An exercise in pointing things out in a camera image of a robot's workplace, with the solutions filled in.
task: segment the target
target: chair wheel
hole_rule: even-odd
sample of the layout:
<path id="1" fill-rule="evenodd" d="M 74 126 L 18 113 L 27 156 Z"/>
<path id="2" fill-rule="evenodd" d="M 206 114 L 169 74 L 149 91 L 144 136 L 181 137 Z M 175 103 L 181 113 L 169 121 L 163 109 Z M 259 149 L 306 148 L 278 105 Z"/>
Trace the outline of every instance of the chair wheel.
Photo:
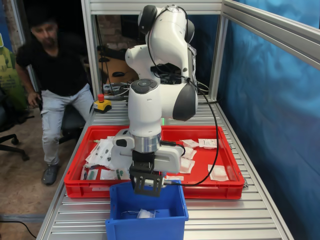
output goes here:
<path id="1" fill-rule="evenodd" d="M 30 159 L 30 157 L 28 155 L 22 155 L 22 160 L 23 161 L 28 161 Z"/>
<path id="2" fill-rule="evenodd" d="M 11 143 L 12 143 L 13 145 L 18 145 L 18 143 L 19 143 L 18 138 L 12 138 Z"/>

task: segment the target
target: blue plastic bin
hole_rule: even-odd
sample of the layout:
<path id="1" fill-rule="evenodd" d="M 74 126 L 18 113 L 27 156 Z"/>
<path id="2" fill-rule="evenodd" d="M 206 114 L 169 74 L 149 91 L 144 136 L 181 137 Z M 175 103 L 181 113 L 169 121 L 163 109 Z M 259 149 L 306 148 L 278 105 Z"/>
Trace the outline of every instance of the blue plastic bin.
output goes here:
<path id="1" fill-rule="evenodd" d="M 155 211 L 155 217 L 137 219 L 140 209 Z M 160 197 L 135 194 L 131 182 L 110 187 L 110 219 L 105 221 L 108 240 L 183 240 L 188 219 L 181 186 L 166 186 Z"/>

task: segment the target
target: black t-shirt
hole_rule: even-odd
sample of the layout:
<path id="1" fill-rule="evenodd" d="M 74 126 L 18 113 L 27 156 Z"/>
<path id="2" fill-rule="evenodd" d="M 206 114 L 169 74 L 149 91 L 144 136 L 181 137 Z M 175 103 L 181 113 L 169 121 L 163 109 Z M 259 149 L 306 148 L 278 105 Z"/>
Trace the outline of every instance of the black t-shirt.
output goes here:
<path id="1" fill-rule="evenodd" d="M 60 96 L 72 96 L 87 83 L 87 74 L 80 56 L 87 55 L 87 47 L 71 33 L 58 34 L 58 55 L 50 56 L 36 39 L 21 46 L 16 63 L 21 67 L 32 65 L 42 90 Z"/>

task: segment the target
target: red plastic crate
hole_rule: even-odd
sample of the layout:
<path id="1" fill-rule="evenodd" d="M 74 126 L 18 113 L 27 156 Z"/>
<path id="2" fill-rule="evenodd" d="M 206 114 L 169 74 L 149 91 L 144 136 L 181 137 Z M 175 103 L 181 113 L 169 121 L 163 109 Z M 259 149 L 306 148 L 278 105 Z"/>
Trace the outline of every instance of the red plastic crate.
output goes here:
<path id="1" fill-rule="evenodd" d="M 128 182 L 129 180 L 100 180 L 101 169 L 99 167 L 96 180 L 80 180 L 82 167 L 86 157 L 97 144 L 94 140 L 105 139 L 107 136 L 115 136 L 118 131 L 129 126 L 90 126 L 88 127 L 82 142 L 76 152 L 67 172 L 64 183 L 70 198 L 106 198 L 109 197 L 109 187 L 114 184 Z M 208 178 L 199 186 L 183 187 L 186 199 L 239 199 L 245 180 L 239 170 L 237 162 L 232 154 L 227 139 L 221 127 L 218 128 L 219 154 L 216 165 L 224 165 L 229 181 L 211 181 Z M 162 126 L 162 140 L 182 143 L 180 140 L 215 139 L 215 126 Z M 193 184 L 202 180 L 208 174 L 208 164 L 213 164 L 216 150 L 195 148 L 197 153 L 193 157 L 195 164 L 190 174 L 184 176 L 182 183 Z"/>

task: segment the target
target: light gray jeans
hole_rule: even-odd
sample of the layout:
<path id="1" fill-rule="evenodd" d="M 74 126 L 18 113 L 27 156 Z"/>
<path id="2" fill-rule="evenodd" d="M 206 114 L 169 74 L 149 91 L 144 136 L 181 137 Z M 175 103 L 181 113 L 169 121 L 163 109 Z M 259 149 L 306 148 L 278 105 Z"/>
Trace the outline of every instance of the light gray jeans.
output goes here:
<path id="1" fill-rule="evenodd" d="M 42 115 L 42 146 L 44 161 L 49 165 L 59 162 L 59 138 L 65 108 L 72 104 L 82 115 L 85 121 L 89 119 L 90 107 L 94 102 L 89 84 L 85 85 L 76 95 L 59 96 L 49 90 L 41 92 L 43 109 Z"/>

